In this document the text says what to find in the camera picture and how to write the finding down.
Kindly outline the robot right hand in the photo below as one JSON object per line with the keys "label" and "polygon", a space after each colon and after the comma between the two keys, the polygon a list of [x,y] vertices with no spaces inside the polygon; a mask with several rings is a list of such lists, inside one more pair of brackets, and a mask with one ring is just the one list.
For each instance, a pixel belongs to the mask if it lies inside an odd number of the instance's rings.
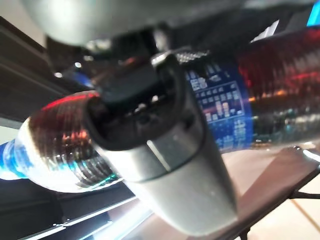
{"label": "robot right hand", "polygon": [[256,40],[312,0],[25,0],[52,68],[82,61],[92,145],[190,236],[243,229],[320,171],[320,28]]}

